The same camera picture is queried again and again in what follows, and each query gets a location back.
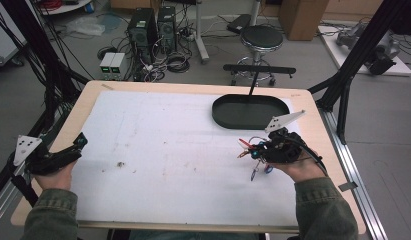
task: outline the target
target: stool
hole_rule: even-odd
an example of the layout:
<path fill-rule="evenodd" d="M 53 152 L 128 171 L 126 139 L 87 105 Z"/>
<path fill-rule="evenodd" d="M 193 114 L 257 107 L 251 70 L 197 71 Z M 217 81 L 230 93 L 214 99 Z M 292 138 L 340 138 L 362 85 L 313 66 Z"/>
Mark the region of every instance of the stool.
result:
<path fill-rule="evenodd" d="M 272 27 L 261 25 L 244 28 L 240 34 L 240 38 L 243 45 L 251 49 L 253 57 L 244 57 L 239 60 L 237 64 L 247 64 L 247 60 L 252 60 L 251 65 L 259 66 L 264 63 L 267 66 L 270 66 L 270 64 L 263 60 L 262 57 L 268 52 L 276 51 L 282 46 L 283 43 L 283 35 L 279 31 Z M 236 85 L 235 79 L 239 74 L 244 77 L 248 77 L 249 79 L 253 78 L 252 72 L 237 72 L 234 74 L 231 82 L 232 86 Z M 268 73 L 268 76 L 258 78 L 257 80 L 261 81 L 268 78 L 271 78 L 269 84 L 274 86 L 276 80 L 272 73 Z"/>

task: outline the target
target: olive green jacket sleeve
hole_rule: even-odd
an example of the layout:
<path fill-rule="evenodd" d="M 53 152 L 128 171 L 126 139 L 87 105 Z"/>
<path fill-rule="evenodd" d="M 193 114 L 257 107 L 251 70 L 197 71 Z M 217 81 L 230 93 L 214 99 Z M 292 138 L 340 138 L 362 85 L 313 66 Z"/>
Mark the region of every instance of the olive green jacket sleeve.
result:
<path fill-rule="evenodd" d="M 295 190 L 301 239 L 358 239 L 351 208 L 330 178 L 296 183 Z"/>
<path fill-rule="evenodd" d="M 61 189 L 42 192 L 27 216 L 22 240 L 77 239 L 77 195 Z"/>

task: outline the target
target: hand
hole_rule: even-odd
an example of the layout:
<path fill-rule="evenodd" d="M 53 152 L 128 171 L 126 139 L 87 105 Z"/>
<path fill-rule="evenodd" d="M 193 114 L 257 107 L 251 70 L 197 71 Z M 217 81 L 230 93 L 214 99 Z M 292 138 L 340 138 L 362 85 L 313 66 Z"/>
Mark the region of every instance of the hand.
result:
<path fill-rule="evenodd" d="M 313 178 L 325 177 L 324 172 L 315 163 L 314 159 L 304 150 L 299 155 L 298 161 L 294 163 L 268 163 L 289 175 L 294 182 L 303 182 Z"/>
<path fill-rule="evenodd" d="M 34 178 L 43 190 L 64 189 L 69 191 L 72 179 L 71 172 L 76 162 L 77 161 L 68 164 L 56 173 L 46 176 L 34 175 Z"/>

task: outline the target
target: gray floor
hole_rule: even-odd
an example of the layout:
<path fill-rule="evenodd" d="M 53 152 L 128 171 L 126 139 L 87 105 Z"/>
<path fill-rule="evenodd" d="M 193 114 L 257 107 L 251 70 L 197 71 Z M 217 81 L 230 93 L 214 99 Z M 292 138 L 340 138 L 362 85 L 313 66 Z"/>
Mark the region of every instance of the gray floor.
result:
<path fill-rule="evenodd" d="M 98 5 L 91 16 L 106 12 L 108 7 L 107 4 Z M 80 10 L 52 19 L 63 25 L 85 15 Z M 218 21 L 221 19 L 208 18 L 204 21 L 204 29 Z M 273 19 L 268 21 L 278 24 Z M 260 23 L 265 22 L 267 19 L 260 18 Z M 211 30 L 224 27 L 219 23 Z M 126 23 L 122 21 L 117 29 L 109 30 L 101 37 L 79 39 L 86 37 L 71 34 L 64 41 L 90 74 L 95 79 L 101 79 L 97 51 L 109 46 L 114 38 L 123 37 L 125 29 Z M 200 63 L 197 49 L 192 44 L 193 57 L 189 60 L 189 71 L 183 74 L 167 73 L 160 82 L 229 85 L 231 76 L 222 70 L 222 66 L 247 56 L 248 50 L 239 38 L 204 38 L 204 42 L 211 57 L 208 64 Z M 400 53 L 399 57 L 404 62 L 411 62 L 411 56 L 405 53 Z M 285 39 L 283 47 L 268 54 L 265 59 L 274 66 L 297 69 L 292 79 L 285 75 L 277 76 L 278 88 L 307 89 L 337 71 L 319 37 L 306 42 Z M 73 57 L 69 57 L 69 61 L 73 69 L 87 77 Z M 247 80 L 238 81 L 238 85 L 249 83 Z M 260 86 L 267 87 L 266 83 L 260 83 Z M 6 66 L 0 70 L 0 170 L 15 147 L 16 137 L 26 134 L 42 113 L 43 93 L 44 88 L 29 66 Z M 387 236 L 395 240 L 411 239 L 411 77 L 356 75 L 350 94 L 346 139 Z M 18 239 L 22 234 L 22 228 L 9 222 L 16 202 L 0 222 L 0 239 Z M 106 230 L 82 229 L 80 237 L 106 239 Z M 285 238 L 272 235 L 272 239 Z"/>

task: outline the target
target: wooden table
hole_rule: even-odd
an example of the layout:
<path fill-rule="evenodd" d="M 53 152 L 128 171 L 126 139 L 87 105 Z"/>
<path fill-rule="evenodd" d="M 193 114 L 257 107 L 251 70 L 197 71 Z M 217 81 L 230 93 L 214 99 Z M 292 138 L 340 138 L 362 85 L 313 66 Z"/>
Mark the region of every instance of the wooden table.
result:
<path fill-rule="evenodd" d="M 247 87 L 213 86 L 213 85 L 186 85 L 186 84 L 162 84 L 162 83 L 128 83 L 128 82 L 89 82 L 83 90 L 80 98 L 74 106 L 71 114 L 58 134 L 51 152 L 59 151 L 72 145 L 72 141 L 81 131 L 83 124 L 89 117 L 97 97 L 102 91 L 134 91 L 153 93 L 187 93 L 187 94 L 248 94 Z M 295 109 L 305 110 L 307 114 L 297 120 L 301 129 L 301 137 L 304 141 L 323 156 L 324 164 L 335 185 L 347 182 L 342 167 L 339 163 L 335 150 L 321 120 L 320 114 L 315 106 L 311 94 L 306 90 L 277 89 L 277 88 L 255 88 L 256 95 L 269 95 L 277 98 L 289 99 Z M 34 181 L 34 187 L 39 193 L 41 190 Z M 350 204 L 355 218 L 358 222 L 359 233 L 366 230 L 363 218 L 350 191 L 342 192 L 343 197 Z M 21 200 L 12 215 L 11 222 L 14 225 L 24 225 L 25 219 L 31 207 Z M 80 227 L 96 228 L 131 228 L 131 229 L 173 229 L 191 231 L 236 231 L 236 232 L 297 232 L 297 227 L 286 226 L 232 226 L 232 225 L 200 225 L 200 224 L 153 224 L 153 223 L 130 223 L 130 222 L 98 222 L 79 221 Z"/>

